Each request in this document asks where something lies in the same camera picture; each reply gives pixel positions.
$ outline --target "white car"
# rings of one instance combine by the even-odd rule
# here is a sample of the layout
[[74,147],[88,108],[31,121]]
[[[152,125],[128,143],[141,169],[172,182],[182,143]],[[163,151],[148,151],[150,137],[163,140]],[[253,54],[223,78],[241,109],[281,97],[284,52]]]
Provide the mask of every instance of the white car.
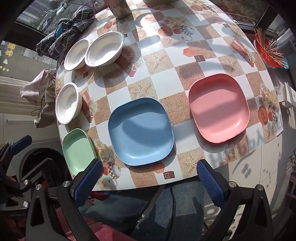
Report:
[[62,3],[58,8],[57,8],[57,16],[60,15],[62,12],[64,12],[67,8],[67,3]]

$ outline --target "blue gripper pad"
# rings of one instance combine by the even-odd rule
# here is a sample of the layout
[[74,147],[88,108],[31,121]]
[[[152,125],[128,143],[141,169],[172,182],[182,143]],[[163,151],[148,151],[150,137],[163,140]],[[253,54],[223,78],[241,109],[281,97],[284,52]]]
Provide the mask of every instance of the blue gripper pad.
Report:
[[74,178],[73,199],[77,207],[85,204],[95,184],[103,173],[103,164],[99,159],[93,159],[87,168]]
[[197,170],[197,175],[200,178],[205,189],[207,190],[213,204],[216,207],[222,208],[225,204],[224,191],[222,187],[218,184],[216,179],[213,177],[211,171],[206,167],[206,165],[201,160],[197,163],[196,170]]
[[20,151],[24,150],[26,147],[32,144],[32,137],[26,135],[22,139],[18,140],[16,143],[12,144],[10,147],[10,151],[12,155],[18,154]]

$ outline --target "jeans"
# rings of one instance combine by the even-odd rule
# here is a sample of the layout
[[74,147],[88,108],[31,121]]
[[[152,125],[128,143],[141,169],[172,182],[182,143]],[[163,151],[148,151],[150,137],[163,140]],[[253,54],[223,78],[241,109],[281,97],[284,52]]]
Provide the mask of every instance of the jeans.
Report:
[[122,190],[79,211],[82,216],[138,241],[199,240],[204,218],[204,188],[197,176],[167,184],[152,209],[135,227],[157,190],[158,186]]

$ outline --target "blue plastic tray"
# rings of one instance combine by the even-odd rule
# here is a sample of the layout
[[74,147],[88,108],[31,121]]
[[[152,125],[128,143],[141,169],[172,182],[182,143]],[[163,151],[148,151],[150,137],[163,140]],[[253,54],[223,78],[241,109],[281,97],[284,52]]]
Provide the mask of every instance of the blue plastic tray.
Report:
[[115,153],[130,166],[160,161],[174,145],[173,130],[164,107],[149,97],[117,107],[109,118],[108,129]]

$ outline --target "metal bolt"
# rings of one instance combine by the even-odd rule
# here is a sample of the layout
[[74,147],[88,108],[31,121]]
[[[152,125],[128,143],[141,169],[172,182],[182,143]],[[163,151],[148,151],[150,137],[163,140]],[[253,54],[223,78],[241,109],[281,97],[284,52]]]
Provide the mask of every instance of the metal bolt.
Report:
[[234,181],[230,181],[229,186],[231,186],[232,188],[235,188],[237,186],[237,184]]
[[261,184],[258,184],[258,185],[257,185],[257,188],[258,188],[260,191],[262,191],[262,190],[264,189],[264,187],[263,187]]
[[63,186],[64,187],[67,187],[67,186],[69,186],[70,185],[70,182],[69,181],[65,181],[65,182],[63,182]]
[[42,188],[42,185],[41,184],[38,184],[35,188],[36,188],[36,190],[39,190],[39,189]]

